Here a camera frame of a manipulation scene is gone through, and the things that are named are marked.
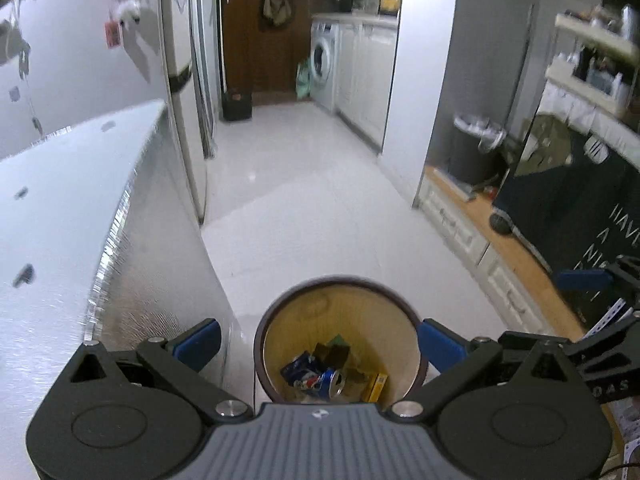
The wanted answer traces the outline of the crushed blue soda can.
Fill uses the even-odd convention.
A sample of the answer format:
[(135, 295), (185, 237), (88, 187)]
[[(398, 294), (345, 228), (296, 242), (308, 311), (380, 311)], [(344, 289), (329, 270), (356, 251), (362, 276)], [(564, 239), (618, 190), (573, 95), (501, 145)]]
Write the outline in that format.
[(335, 399), (346, 384), (340, 370), (327, 367), (308, 351), (282, 367), (280, 374), (296, 391), (321, 401)]

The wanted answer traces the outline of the brown wooden door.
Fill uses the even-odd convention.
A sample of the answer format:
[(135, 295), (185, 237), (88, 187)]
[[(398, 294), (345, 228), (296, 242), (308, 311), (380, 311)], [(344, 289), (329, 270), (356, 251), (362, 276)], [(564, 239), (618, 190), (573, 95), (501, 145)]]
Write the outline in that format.
[(292, 18), (271, 25), (264, 0), (222, 0), (224, 82), (255, 106), (296, 100), (297, 65), (310, 52), (311, 19), (340, 10), (340, 0), (290, 0)]

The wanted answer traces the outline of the yellow cardboard box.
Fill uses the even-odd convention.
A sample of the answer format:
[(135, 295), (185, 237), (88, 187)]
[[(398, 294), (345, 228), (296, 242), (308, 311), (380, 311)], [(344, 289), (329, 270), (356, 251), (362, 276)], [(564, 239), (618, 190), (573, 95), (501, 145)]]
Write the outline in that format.
[(367, 385), (360, 394), (360, 401), (364, 403), (378, 403), (387, 384), (388, 375), (385, 373), (371, 374)]

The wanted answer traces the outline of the white wall shelf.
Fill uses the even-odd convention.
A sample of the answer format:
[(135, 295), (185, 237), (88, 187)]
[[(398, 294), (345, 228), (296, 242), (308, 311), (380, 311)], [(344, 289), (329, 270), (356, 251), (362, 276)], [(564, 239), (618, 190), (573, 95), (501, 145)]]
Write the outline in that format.
[(627, 125), (639, 121), (639, 47), (572, 14), (554, 19), (544, 78)]

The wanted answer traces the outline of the white refrigerator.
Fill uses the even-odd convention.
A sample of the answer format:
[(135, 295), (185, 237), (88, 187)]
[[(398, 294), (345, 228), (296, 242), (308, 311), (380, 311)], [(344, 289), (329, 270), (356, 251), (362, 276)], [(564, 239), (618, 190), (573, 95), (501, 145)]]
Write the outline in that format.
[(207, 161), (213, 157), (213, 119), (204, 84), (201, 34), (194, 0), (160, 0), (160, 29), (170, 109), (198, 222), (207, 212)]

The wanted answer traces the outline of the teal plastic bag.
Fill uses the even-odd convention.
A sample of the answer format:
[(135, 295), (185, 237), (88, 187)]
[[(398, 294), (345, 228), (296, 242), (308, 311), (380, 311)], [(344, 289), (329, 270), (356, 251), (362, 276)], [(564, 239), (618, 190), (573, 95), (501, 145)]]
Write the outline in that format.
[(332, 339), (329, 340), (328, 346), (329, 347), (335, 347), (335, 346), (349, 347), (349, 343), (342, 335), (337, 334)]

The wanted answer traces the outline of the black bin by door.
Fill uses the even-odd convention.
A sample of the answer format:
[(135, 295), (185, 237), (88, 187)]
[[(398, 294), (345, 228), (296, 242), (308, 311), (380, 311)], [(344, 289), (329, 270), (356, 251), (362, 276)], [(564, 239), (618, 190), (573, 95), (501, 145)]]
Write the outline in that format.
[(222, 96), (222, 119), (225, 122), (245, 122), (253, 116), (252, 92), (230, 89)]

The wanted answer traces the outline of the white washing machine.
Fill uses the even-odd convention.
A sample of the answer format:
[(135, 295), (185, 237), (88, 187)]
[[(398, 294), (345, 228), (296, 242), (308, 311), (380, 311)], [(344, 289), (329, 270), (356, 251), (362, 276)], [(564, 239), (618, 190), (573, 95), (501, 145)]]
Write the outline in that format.
[(314, 102), (334, 114), (340, 26), (336, 23), (313, 20), (310, 40), (310, 96)]

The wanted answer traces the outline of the black round object on cabinet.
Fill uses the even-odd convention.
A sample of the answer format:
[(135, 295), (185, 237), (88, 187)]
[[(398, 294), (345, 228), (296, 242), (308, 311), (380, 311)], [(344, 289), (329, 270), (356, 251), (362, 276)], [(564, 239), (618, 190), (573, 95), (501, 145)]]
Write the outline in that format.
[(512, 234), (512, 226), (510, 225), (510, 222), (496, 212), (493, 212), (489, 216), (489, 226), (495, 233), (501, 236), (509, 236)]

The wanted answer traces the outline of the dark bin with white liner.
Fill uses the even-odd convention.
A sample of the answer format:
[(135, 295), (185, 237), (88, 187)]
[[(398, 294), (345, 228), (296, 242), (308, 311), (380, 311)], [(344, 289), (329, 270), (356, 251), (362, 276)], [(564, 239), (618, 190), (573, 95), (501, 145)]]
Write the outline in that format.
[(506, 129), (487, 117), (455, 114), (448, 172), (456, 180), (477, 185), (498, 174)]

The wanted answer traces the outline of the brown cardboard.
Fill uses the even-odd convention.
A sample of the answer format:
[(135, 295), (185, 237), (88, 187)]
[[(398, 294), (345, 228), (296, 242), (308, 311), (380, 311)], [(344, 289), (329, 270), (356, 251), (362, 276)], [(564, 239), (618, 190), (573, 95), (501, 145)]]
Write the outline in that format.
[(356, 384), (363, 384), (369, 378), (360, 355), (348, 344), (316, 344), (311, 355), (319, 372), (341, 372), (348, 382)]

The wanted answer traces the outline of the white kitchen cabinets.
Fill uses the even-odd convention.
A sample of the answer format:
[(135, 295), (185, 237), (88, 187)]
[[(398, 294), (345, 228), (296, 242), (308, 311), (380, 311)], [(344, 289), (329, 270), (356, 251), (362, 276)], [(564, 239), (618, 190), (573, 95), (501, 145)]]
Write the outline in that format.
[(397, 23), (341, 24), (337, 59), (337, 111), (382, 150), (394, 76)]

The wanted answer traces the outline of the white low cabinet wood top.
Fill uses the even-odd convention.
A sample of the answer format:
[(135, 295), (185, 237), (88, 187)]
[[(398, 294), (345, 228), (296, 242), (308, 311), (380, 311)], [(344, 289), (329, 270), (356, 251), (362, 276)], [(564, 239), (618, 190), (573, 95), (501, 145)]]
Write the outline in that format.
[(513, 235), (489, 226), (491, 200), (465, 200), (438, 169), (424, 169), (414, 201), (475, 278), (509, 330), (571, 341), (586, 331), (554, 288), (546, 270)]

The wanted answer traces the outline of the pink hanging tag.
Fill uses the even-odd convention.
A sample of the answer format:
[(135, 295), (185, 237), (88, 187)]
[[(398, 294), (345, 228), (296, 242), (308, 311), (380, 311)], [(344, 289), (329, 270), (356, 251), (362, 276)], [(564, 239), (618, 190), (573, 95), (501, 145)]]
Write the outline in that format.
[(105, 42), (109, 49), (114, 49), (120, 46), (122, 40), (120, 39), (120, 25), (116, 21), (108, 21), (104, 24)]

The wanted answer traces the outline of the plush sheep wall toy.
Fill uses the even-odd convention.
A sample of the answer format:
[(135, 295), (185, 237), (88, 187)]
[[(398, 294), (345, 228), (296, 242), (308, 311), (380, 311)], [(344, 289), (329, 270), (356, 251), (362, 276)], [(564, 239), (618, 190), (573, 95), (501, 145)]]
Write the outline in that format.
[(119, 25), (126, 27), (139, 24), (141, 20), (141, 3), (139, 0), (122, 0), (116, 9), (116, 20)]

